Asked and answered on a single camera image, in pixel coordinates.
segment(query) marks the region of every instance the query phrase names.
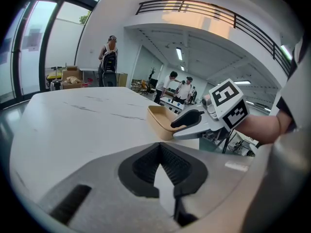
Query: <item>white table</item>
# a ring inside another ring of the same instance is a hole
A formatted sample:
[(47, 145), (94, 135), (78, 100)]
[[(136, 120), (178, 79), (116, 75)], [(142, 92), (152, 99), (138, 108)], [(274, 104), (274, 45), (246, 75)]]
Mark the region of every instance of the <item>white table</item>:
[(184, 109), (184, 105), (174, 101), (172, 103), (172, 99), (167, 97), (160, 98), (160, 104), (163, 104), (164, 107), (168, 108), (169, 110), (179, 114)]
[[(125, 87), (39, 93), (30, 100), (11, 148), (15, 190), (37, 203), (87, 162), (162, 141), (146, 121), (156, 105)], [(173, 142), (199, 149), (199, 140)]]
[(83, 72), (83, 77), (82, 77), (83, 82), (85, 82), (85, 80), (84, 80), (84, 73), (85, 72), (93, 72), (93, 75), (94, 75), (94, 77), (96, 79), (96, 74), (95, 73), (98, 71), (98, 67), (82, 67), (82, 68), (79, 68), (79, 70)]

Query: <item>floor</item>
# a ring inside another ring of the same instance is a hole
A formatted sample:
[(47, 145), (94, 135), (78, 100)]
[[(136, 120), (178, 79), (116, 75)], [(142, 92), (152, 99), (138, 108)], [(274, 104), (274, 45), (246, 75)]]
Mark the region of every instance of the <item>floor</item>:
[(18, 128), (18, 123), (28, 101), (16, 104), (7, 109), (0, 111), (0, 164), (4, 174), (9, 180), (10, 152), (13, 142), (14, 133)]

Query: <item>tree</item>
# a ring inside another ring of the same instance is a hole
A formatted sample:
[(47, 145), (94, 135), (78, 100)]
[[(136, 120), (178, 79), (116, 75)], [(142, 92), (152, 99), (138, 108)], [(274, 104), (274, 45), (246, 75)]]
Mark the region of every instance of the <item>tree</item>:
[(85, 24), (85, 23), (86, 23), (86, 20), (87, 20), (87, 18), (88, 18), (88, 16), (89, 16), (90, 13), (91, 13), (91, 12), (88, 11), (86, 16), (81, 16), (81, 17), (79, 18), (79, 21), (80, 21), (81, 24)]

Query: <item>beige plastic tray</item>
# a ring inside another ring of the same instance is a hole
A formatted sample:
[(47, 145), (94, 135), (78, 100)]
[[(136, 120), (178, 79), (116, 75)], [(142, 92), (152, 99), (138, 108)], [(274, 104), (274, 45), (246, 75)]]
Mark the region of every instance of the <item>beige plastic tray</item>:
[(147, 120), (155, 130), (156, 134), (164, 141), (173, 139), (173, 133), (185, 127), (172, 128), (171, 122), (174, 121), (177, 114), (163, 106), (149, 106)]

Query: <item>black backpack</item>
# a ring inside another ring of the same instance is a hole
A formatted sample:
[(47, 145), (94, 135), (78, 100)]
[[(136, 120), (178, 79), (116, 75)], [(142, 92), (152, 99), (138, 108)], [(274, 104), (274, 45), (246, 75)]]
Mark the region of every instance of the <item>black backpack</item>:
[(193, 101), (195, 101), (195, 98), (196, 98), (196, 95), (197, 95), (198, 93), (195, 91), (194, 92), (194, 94), (193, 94)]
[(102, 70), (104, 72), (116, 72), (117, 71), (117, 54), (112, 51), (108, 53), (103, 60)]

